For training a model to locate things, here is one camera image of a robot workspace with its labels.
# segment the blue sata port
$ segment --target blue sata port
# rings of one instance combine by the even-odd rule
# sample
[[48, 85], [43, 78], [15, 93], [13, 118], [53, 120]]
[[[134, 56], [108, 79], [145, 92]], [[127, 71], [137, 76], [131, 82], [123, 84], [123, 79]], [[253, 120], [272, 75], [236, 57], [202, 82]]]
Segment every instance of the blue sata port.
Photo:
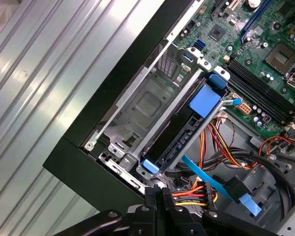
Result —
[[204, 42], [202, 42], [201, 40], [197, 40], [197, 42], [195, 42], [195, 44], [193, 45], [196, 49], [198, 50], [202, 50], [203, 48], [206, 47], [206, 44]]

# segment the ventilation grille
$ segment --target ventilation grille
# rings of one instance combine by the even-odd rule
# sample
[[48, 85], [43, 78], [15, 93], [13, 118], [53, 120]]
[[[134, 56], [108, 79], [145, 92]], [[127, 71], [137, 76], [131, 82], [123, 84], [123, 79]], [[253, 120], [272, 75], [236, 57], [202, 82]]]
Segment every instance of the ventilation grille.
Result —
[[[163, 46], [159, 45], [159, 53], [163, 50]], [[172, 59], [167, 55], [168, 50], [163, 54], [163, 56], [158, 60], [158, 69], [162, 71], [168, 77], [172, 77], [176, 64]]]

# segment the green circuit board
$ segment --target green circuit board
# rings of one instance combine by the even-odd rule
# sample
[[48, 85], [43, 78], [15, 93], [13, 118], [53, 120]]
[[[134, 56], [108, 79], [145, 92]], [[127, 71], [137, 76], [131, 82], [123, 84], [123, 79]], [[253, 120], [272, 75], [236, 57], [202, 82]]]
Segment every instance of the green circuit board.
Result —
[[[247, 1], [241, 0], [231, 14], [212, 16], [215, 4], [215, 1], [206, 0], [194, 15], [193, 22], [195, 24], [190, 32], [184, 37], [180, 35], [174, 43], [179, 47], [188, 48], [193, 47], [198, 39], [201, 40], [205, 43], [201, 52], [212, 66], [222, 66], [226, 62], [225, 56], [236, 55], [236, 60], [241, 65], [295, 106], [295, 89], [287, 85], [282, 73], [265, 62], [267, 55], [280, 43], [295, 52], [295, 34], [293, 34], [294, 38], [291, 36], [295, 32], [295, 0], [290, 2], [273, 0], [249, 32], [248, 36], [253, 40], [245, 43], [241, 41], [242, 31], [256, 10], [249, 9]], [[280, 29], [275, 29], [274, 24], [279, 24]], [[212, 31], [214, 29], [218, 29], [221, 35], [213, 38]], [[230, 90], [242, 97], [249, 106], [253, 105], [244, 94], [235, 91], [231, 86]], [[254, 112], [245, 115], [236, 107], [229, 109], [265, 138], [280, 134], [286, 126], [272, 120], [262, 127], [258, 127], [253, 121], [256, 116]]]

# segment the motherboard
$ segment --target motherboard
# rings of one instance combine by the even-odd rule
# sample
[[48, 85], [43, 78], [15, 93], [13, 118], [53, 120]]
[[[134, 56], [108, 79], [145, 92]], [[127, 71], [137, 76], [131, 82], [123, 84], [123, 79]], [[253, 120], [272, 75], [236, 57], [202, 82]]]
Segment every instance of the motherboard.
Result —
[[174, 43], [230, 73], [228, 109], [261, 136], [293, 127], [295, 0], [206, 0]]

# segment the metal louvered wall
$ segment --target metal louvered wall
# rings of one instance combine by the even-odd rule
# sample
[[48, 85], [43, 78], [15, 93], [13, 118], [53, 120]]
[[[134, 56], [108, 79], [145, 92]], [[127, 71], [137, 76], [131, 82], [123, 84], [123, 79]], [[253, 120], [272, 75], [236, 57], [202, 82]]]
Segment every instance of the metal louvered wall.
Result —
[[96, 213], [42, 164], [163, 1], [24, 0], [7, 23], [0, 235], [52, 235]]

